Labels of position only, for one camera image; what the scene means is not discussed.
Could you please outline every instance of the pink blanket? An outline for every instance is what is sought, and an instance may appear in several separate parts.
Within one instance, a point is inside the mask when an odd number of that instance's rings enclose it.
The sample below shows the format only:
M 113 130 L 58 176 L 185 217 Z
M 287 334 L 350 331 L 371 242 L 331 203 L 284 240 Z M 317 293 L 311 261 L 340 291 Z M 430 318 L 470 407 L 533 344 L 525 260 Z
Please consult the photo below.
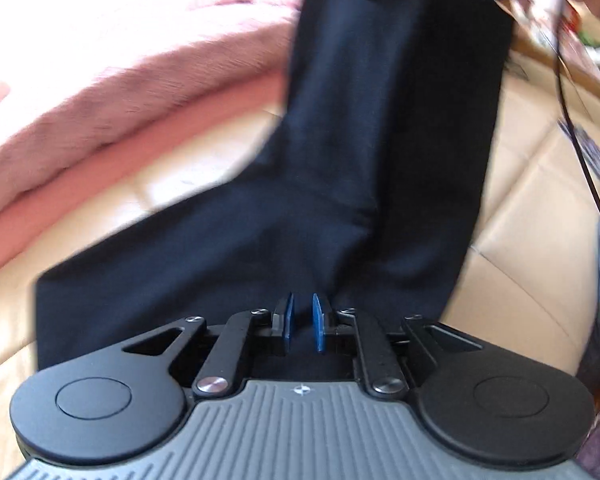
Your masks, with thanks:
M 282 66 L 301 2 L 140 0 L 73 43 L 59 34 L 0 104 L 0 211 L 193 98 Z

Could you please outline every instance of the silver rivet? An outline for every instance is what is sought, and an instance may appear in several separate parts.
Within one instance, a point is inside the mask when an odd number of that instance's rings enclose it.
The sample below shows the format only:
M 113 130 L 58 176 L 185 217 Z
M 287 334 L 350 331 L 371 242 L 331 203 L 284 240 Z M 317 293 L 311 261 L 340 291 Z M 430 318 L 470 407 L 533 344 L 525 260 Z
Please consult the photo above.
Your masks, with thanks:
M 404 382 L 395 377 L 383 377 L 378 379 L 373 384 L 373 389 L 379 394 L 396 394 L 404 388 Z
M 221 394 L 229 387 L 229 383 L 224 377 L 205 377 L 196 386 L 206 394 Z

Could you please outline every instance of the beige leather sofa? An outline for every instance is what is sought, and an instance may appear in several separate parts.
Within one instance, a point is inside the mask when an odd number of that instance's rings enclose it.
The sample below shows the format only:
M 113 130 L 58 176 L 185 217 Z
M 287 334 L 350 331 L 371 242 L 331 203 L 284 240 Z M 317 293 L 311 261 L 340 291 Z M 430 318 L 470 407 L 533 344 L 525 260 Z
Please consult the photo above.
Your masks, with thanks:
M 528 80 L 504 78 L 482 213 L 444 321 L 574 373 L 596 312 L 598 214 L 573 149 L 557 128 L 550 70 L 515 59 Z M 583 102 L 568 89 L 574 118 L 600 146 L 600 100 L 581 95 Z M 67 215 L 0 270 L 0 479 L 22 462 L 8 406 L 34 370 L 36 275 L 238 171 L 266 140 L 280 110 L 277 104 L 254 110 L 184 144 Z

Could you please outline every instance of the black cord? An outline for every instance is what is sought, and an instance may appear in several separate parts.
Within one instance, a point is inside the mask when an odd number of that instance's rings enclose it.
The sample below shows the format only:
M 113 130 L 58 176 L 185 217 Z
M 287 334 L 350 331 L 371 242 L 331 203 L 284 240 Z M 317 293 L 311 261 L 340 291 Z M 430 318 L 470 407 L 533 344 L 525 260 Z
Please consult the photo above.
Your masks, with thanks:
M 555 78 L 556 84 L 558 87 L 558 99 L 560 100 L 560 106 L 562 108 L 562 115 L 564 117 L 564 123 L 567 127 L 567 131 L 569 133 L 569 137 L 571 138 L 571 143 L 573 144 L 574 149 L 576 150 L 576 154 L 578 155 L 578 160 L 580 161 L 580 166 L 582 167 L 582 172 L 584 173 L 584 177 L 589 185 L 589 190 L 591 195 L 593 196 L 593 200 L 598 207 L 598 211 L 600 212 L 600 196 L 598 195 L 598 191 L 596 190 L 596 186 L 593 183 L 593 179 L 591 178 L 591 174 L 589 173 L 589 168 L 587 168 L 587 163 L 584 160 L 584 156 L 582 155 L 582 148 L 580 147 L 580 143 L 578 142 L 578 138 L 576 137 L 576 132 L 573 126 L 573 121 L 571 121 L 571 117 L 569 115 L 569 111 L 567 110 L 567 103 L 564 98 L 564 88 L 562 86 L 562 77 L 560 75 L 560 69 L 562 65 L 562 54 L 560 54 L 560 36 L 562 32 L 562 24 L 564 22 L 564 11 L 566 10 L 567 0 L 562 0 L 560 3 L 559 15 L 556 19 L 555 25 Z

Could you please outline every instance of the triangular cutout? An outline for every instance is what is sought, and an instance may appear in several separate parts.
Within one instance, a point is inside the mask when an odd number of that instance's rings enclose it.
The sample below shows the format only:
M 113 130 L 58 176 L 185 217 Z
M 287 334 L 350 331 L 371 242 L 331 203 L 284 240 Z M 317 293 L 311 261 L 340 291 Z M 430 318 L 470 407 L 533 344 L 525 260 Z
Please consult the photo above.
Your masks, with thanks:
M 482 347 L 478 345 L 478 343 L 474 343 L 460 335 L 448 332 L 439 326 L 428 326 L 426 330 L 445 352 L 456 354 L 460 352 L 475 352 L 482 350 Z
M 157 356 L 164 353 L 164 351 L 176 341 L 178 336 L 182 333 L 181 328 L 170 328 L 164 332 L 160 332 L 148 339 L 144 339 L 138 343 L 126 347 L 123 351 L 129 354 L 140 354 Z

